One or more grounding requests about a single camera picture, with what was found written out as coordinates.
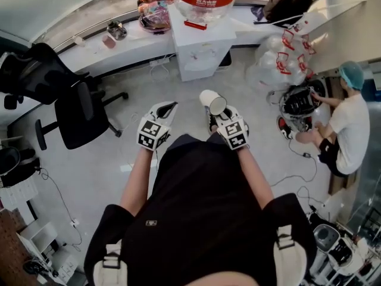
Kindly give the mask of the red paper label strip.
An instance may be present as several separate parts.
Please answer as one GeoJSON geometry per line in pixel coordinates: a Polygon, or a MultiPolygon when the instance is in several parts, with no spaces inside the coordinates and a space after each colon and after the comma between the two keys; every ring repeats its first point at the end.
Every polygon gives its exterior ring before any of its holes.
{"type": "Polygon", "coordinates": [[[184,25],[191,27],[191,28],[194,28],[194,29],[198,29],[198,30],[206,30],[207,29],[206,24],[198,24],[198,23],[191,22],[189,20],[185,20],[184,25]]]}

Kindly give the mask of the white shelf unit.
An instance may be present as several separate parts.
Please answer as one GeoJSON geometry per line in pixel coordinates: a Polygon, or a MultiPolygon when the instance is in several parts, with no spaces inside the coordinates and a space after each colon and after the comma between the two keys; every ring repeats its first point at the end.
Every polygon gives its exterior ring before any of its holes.
{"type": "Polygon", "coordinates": [[[53,224],[44,219],[37,219],[17,236],[30,254],[23,264],[24,271],[35,275],[42,285],[51,279],[61,286],[67,286],[78,267],[78,262],[64,248],[55,246],[58,234],[53,224]]]}

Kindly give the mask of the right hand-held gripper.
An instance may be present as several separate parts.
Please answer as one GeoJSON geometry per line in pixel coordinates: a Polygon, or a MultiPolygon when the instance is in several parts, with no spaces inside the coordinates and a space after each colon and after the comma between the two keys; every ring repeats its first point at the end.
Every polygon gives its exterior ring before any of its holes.
{"type": "Polygon", "coordinates": [[[227,105],[222,113],[213,115],[210,108],[205,107],[205,112],[207,123],[218,124],[217,132],[231,150],[238,150],[248,145],[248,127],[236,108],[227,105]]]}

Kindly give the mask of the black office chair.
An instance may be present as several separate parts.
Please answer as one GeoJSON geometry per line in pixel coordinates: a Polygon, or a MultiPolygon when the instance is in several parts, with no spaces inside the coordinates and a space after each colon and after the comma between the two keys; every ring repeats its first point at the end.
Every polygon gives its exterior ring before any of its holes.
{"type": "Polygon", "coordinates": [[[0,57],[0,92],[5,95],[6,110],[15,110],[26,98],[54,105],[55,122],[46,126],[41,120],[35,122],[41,150],[47,148],[45,135],[54,129],[60,130],[69,150],[90,143],[107,129],[121,137],[122,131],[110,123],[105,106],[129,95],[121,92],[105,100],[99,83],[88,72],[71,71],[45,43],[37,43],[21,55],[5,52],[0,57]]]}

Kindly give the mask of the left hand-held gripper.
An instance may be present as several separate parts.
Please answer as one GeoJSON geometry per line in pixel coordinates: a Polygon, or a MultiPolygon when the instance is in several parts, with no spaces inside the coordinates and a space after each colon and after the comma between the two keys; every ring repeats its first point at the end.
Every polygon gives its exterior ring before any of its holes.
{"type": "Polygon", "coordinates": [[[167,140],[177,109],[176,101],[153,105],[140,120],[136,143],[147,150],[155,151],[167,140]]]}

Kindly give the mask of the person's left forearm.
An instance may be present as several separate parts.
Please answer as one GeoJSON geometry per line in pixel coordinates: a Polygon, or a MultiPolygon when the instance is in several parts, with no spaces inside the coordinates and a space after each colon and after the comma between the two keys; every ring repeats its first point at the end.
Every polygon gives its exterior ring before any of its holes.
{"type": "Polygon", "coordinates": [[[123,190],[120,206],[136,216],[148,199],[149,174],[153,152],[141,148],[123,190]]]}

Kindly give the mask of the person's black shirt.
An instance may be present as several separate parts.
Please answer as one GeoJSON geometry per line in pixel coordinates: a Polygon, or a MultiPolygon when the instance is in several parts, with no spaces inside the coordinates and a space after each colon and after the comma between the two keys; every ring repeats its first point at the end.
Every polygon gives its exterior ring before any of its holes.
{"type": "Polygon", "coordinates": [[[160,162],[152,195],[136,216],[106,206],[85,257],[84,272],[95,286],[95,266],[107,245],[120,244],[127,286],[184,286],[207,275],[237,272],[259,286],[276,286],[280,227],[305,250],[306,264],[285,257],[288,270],[312,266],[316,241],[295,194],[274,198],[261,209],[239,161],[160,162]]]}

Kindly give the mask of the person's right forearm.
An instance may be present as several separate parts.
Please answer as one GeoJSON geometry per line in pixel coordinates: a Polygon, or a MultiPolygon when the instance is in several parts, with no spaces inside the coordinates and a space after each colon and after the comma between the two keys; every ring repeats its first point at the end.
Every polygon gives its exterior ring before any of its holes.
{"type": "Polygon", "coordinates": [[[267,182],[257,161],[248,147],[237,150],[239,163],[243,174],[261,209],[264,209],[274,199],[270,184],[267,182]]]}

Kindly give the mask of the white and black case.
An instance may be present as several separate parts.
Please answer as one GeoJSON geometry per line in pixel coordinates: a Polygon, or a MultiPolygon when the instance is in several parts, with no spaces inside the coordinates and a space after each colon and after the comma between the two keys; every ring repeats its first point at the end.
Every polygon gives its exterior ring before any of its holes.
{"type": "Polygon", "coordinates": [[[369,247],[365,238],[341,235],[327,224],[314,229],[317,248],[328,257],[332,268],[340,275],[357,273],[366,263],[369,247]]]}

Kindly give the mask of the black and white trash bin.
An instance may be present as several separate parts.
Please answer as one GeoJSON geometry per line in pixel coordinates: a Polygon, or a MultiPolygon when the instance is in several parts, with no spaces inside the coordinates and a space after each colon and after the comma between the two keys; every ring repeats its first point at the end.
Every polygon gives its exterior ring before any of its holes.
{"type": "Polygon", "coordinates": [[[219,66],[217,67],[217,70],[218,71],[227,70],[231,66],[231,64],[232,64],[232,56],[231,56],[230,51],[228,51],[227,54],[222,59],[219,66]]]}

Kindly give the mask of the glass teapot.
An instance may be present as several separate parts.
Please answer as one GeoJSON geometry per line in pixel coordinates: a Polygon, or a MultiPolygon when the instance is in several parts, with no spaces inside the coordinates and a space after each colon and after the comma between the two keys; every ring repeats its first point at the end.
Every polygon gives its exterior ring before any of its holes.
{"type": "Polygon", "coordinates": [[[127,30],[120,21],[112,20],[107,24],[107,32],[116,40],[121,41],[127,36],[127,30]]]}

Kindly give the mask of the white cup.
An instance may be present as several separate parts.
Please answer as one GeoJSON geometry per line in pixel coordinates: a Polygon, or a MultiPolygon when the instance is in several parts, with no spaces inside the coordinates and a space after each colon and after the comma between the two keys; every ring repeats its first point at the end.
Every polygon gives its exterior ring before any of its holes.
{"type": "Polygon", "coordinates": [[[227,100],[225,97],[209,89],[203,90],[200,93],[199,100],[204,107],[208,108],[208,111],[213,116],[218,116],[227,107],[227,100]]]}

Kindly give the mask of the person's right shoe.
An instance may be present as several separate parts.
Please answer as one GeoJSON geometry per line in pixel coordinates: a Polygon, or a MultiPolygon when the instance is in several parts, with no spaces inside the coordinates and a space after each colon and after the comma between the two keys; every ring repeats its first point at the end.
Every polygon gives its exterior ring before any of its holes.
{"type": "Polygon", "coordinates": [[[207,114],[207,125],[210,135],[212,135],[218,128],[215,116],[210,113],[207,114]]]}

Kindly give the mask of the pile of black bags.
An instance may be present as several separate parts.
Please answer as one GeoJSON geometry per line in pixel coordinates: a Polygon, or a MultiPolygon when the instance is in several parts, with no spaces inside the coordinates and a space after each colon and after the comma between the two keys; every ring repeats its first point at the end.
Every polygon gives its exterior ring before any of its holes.
{"type": "Polygon", "coordinates": [[[40,159],[34,149],[18,150],[6,147],[0,150],[0,180],[3,187],[11,187],[30,178],[40,168],[40,159]]]}

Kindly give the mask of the white water dispenser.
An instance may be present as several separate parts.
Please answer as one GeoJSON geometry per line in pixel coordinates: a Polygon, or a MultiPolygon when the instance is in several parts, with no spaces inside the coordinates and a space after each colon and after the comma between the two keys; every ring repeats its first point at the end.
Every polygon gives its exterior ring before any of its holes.
{"type": "Polygon", "coordinates": [[[168,7],[181,80],[184,82],[212,76],[236,40],[229,17],[206,30],[189,27],[175,5],[168,7]]]}

